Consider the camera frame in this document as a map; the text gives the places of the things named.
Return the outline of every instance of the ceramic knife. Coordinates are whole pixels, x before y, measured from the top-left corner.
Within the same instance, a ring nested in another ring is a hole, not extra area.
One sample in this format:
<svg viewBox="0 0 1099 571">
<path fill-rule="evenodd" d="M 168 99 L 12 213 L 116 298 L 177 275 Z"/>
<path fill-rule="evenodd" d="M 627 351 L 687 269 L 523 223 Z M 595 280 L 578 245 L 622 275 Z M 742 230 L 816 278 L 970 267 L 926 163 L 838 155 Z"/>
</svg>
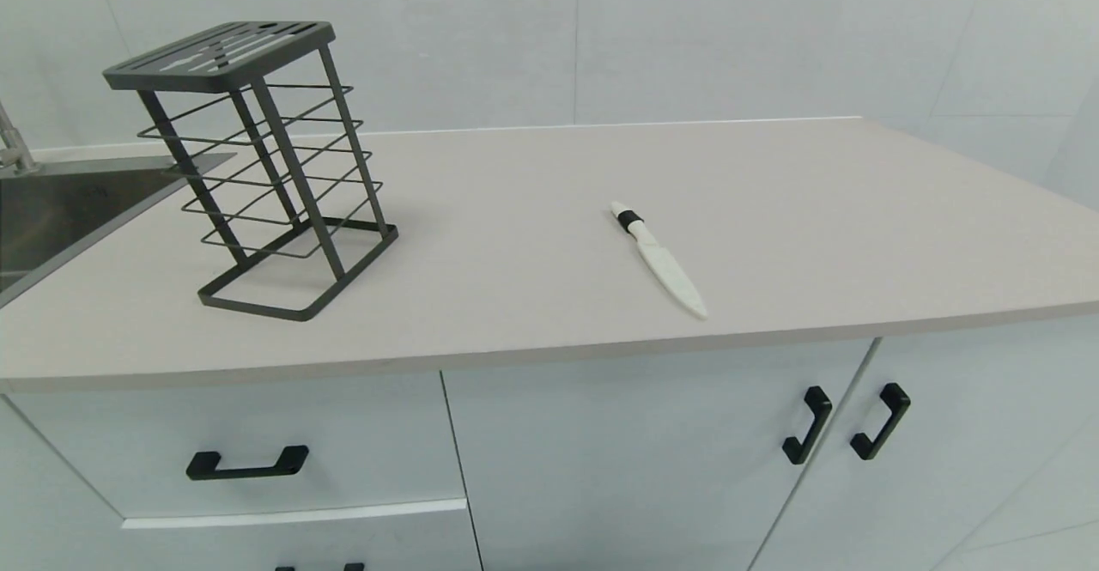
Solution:
<svg viewBox="0 0 1099 571">
<path fill-rule="evenodd" d="M 636 239 L 641 258 L 644 259 L 645 265 L 648 265 L 650 270 L 653 270 L 665 290 L 668 290 L 671 296 L 676 298 L 676 301 L 681 302 L 684 307 L 690 310 L 701 320 L 706 320 L 709 313 L 707 313 L 702 296 L 699 296 L 698 290 L 695 290 L 695 284 L 684 272 L 676 258 L 671 257 L 671 251 L 660 246 L 652 232 L 648 232 L 648 227 L 645 226 L 641 216 L 620 202 L 611 203 L 611 214 L 614 214 L 622 229 L 629 232 Z"/>
</svg>

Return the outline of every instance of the black band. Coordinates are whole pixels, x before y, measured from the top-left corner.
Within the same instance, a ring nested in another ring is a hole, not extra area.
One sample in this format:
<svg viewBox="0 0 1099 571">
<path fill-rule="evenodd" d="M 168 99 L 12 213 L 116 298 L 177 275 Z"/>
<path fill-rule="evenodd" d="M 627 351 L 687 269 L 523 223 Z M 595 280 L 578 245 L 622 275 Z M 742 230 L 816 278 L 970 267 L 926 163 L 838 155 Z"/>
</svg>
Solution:
<svg viewBox="0 0 1099 571">
<path fill-rule="evenodd" d="M 618 215 L 618 220 L 620 226 L 622 226 L 622 229 L 629 232 L 630 223 L 641 222 L 642 219 L 641 216 L 637 216 L 636 212 L 634 211 L 622 211 L 621 214 Z"/>
</svg>

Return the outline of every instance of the black metal rack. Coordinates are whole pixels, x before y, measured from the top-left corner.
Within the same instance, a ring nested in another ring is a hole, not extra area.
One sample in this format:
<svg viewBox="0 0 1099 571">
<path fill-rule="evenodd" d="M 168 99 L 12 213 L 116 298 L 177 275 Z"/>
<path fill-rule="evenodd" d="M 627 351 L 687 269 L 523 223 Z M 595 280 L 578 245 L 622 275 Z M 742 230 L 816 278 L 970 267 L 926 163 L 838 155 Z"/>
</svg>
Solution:
<svg viewBox="0 0 1099 571">
<path fill-rule="evenodd" d="M 367 168 L 371 153 L 362 149 L 356 135 L 356 130 L 363 125 L 363 121 L 352 119 L 347 109 L 345 97 L 353 88 L 342 86 L 340 82 L 328 47 L 333 40 L 335 32 L 326 22 L 225 23 L 153 49 L 103 71 L 103 77 L 111 89 L 136 90 L 149 116 L 153 117 L 153 126 L 143 130 L 138 136 L 164 139 L 168 146 L 169 153 L 176 160 L 176 167 L 173 169 L 178 169 L 195 192 L 195 199 L 185 203 L 182 211 L 208 215 L 213 223 L 213 229 L 206 234 L 201 242 L 226 247 L 232 254 L 235 261 L 232 269 L 219 275 L 199 290 L 199 300 L 204 305 L 282 317 L 287 321 L 310 320 L 397 238 L 397 226 L 386 223 L 381 214 L 377 195 L 381 183 L 370 179 Z M 320 55 L 328 83 L 265 81 L 265 76 L 313 52 Z M 275 105 L 273 89 L 324 90 L 330 97 L 295 116 L 282 116 Z M 158 91 L 219 93 L 222 97 L 169 116 L 157 98 Z M 254 97 L 258 102 L 263 113 L 263 119 L 259 121 L 255 121 L 252 116 L 247 97 Z M 176 124 L 181 119 L 214 109 L 223 101 L 231 101 L 242 128 L 217 139 L 180 136 L 176 132 Z M 337 116 L 317 115 L 329 105 L 335 107 Z M 287 127 L 299 122 L 342 124 L 343 133 L 325 145 L 295 145 L 290 141 Z M 275 148 L 268 147 L 267 139 L 274 139 Z M 203 146 L 197 152 L 189 152 L 185 142 Z M 225 145 L 248 146 L 255 150 L 256 159 L 248 161 L 230 176 L 200 175 L 195 167 L 195 157 Z M 299 152 L 308 153 L 304 159 L 298 156 Z M 311 167 L 315 164 L 330 160 L 333 153 L 337 156 L 349 156 L 353 159 L 351 167 L 345 171 L 338 171 L 337 176 L 323 176 L 311 171 Z M 313 183 L 319 184 L 320 192 L 313 191 Z M 322 212 L 321 203 L 325 197 L 345 183 L 360 184 L 365 191 L 360 202 L 354 204 L 352 211 L 342 212 L 341 215 Z M 238 211 L 223 211 L 215 195 L 215 191 L 221 187 L 255 188 L 256 194 Z M 296 194 L 300 210 L 291 194 Z M 277 199 L 280 208 L 275 215 L 258 211 L 259 204 L 264 200 L 270 200 L 270 195 Z M 373 212 L 373 222 L 353 219 L 367 204 Z M 270 243 L 247 246 L 233 231 L 235 222 L 273 224 L 273 226 L 286 226 L 287 229 Z M 333 235 L 342 229 L 377 232 L 380 239 L 367 254 L 348 267 L 344 265 L 333 242 Z M 317 238 L 317 245 L 310 250 L 296 254 L 287 249 L 290 243 L 309 232 Z M 220 290 L 271 255 L 310 258 L 318 250 L 323 250 L 328 266 L 332 270 L 333 283 L 302 310 L 218 296 Z"/>
</svg>

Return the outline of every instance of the cabinet handle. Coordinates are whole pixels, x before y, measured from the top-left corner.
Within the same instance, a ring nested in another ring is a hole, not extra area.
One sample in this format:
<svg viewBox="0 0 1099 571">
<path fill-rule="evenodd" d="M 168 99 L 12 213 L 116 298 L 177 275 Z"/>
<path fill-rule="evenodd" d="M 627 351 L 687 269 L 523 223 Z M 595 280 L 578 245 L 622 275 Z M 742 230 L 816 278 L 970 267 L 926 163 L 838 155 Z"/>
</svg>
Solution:
<svg viewBox="0 0 1099 571">
<path fill-rule="evenodd" d="M 886 424 L 881 426 L 881 432 L 878 433 L 878 437 L 870 440 L 866 434 L 859 432 L 851 439 L 851 448 L 855 449 L 858 457 L 863 458 L 865 461 L 870 461 L 874 459 L 875 455 L 881 450 L 885 446 L 886 440 L 889 439 L 889 435 L 896 429 L 897 424 L 900 423 L 900 417 L 904 415 L 908 407 L 912 405 L 912 401 L 908 399 L 904 394 L 904 390 L 900 388 L 900 384 L 896 382 L 890 382 L 886 384 L 886 388 L 881 390 L 879 395 L 882 402 L 889 406 L 889 419 Z"/>
<path fill-rule="evenodd" d="M 828 399 L 820 387 L 809 387 L 809 391 L 806 391 L 806 405 L 813 412 L 813 423 L 809 426 L 809 434 L 806 434 L 806 441 L 800 443 L 792 435 L 782 441 L 782 450 L 793 466 L 801 466 L 809 459 L 809 452 L 817 445 L 828 415 L 832 414 L 832 400 Z"/>
<path fill-rule="evenodd" d="M 191 481 L 224 481 L 229 479 L 257 479 L 259 477 L 289 477 L 298 474 L 306 458 L 309 457 L 309 447 L 301 445 L 298 447 L 286 447 L 282 455 L 279 455 L 275 466 L 266 468 L 236 468 L 233 470 L 218 470 L 218 462 L 221 461 L 221 454 L 218 451 L 202 451 L 195 454 L 190 464 L 187 467 L 187 477 Z"/>
<path fill-rule="evenodd" d="M 293 567 L 276 567 L 275 571 L 293 571 Z M 366 564 L 362 562 L 348 562 L 344 564 L 344 571 L 366 571 Z"/>
</svg>

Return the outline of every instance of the cabinet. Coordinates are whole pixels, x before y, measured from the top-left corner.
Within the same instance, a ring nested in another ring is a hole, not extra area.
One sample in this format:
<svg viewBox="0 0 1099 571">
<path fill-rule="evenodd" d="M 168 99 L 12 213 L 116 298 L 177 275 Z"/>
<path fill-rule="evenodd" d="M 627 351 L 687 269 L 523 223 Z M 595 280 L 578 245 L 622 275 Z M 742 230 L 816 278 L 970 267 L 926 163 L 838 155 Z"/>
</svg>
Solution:
<svg viewBox="0 0 1099 571">
<path fill-rule="evenodd" d="M 886 337 L 753 571 L 928 571 L 1096 410 L 1099 317 Z M 873 460 L 896 383 L 911 406 Z"/>
<path fill-rule="evenodd" d="M 462 499 L 436 372 L 151 391 L 12 395 L 38 430 L 124 517 L 277 513 Z M 300 472 L 195 481 L 270 467 L 308 448 Z"/>
<path fill-rule="evenodd" d="M 122 533 L 126 547 L 155 560 L 158 571 L 275 571 L 282 567 L 343 571 L 348 563 L 362 563 L 370 571 L 480 570 L 464 505 L 369 513 L 379 508 L 267 514 L 248 518 L 257 522 L 252 524 L 193 518 L 180 527 L 145 526 Z"/>
<path fill-rule="evenodd" d="M 487 571 L 746 569 L 868 340 L 444 372 Z"/>
<path fill-rule="evenodd" d="M 159 571 L 125 547 L 122 518 L 0 398 L 0 568 Z"/>
</svg>

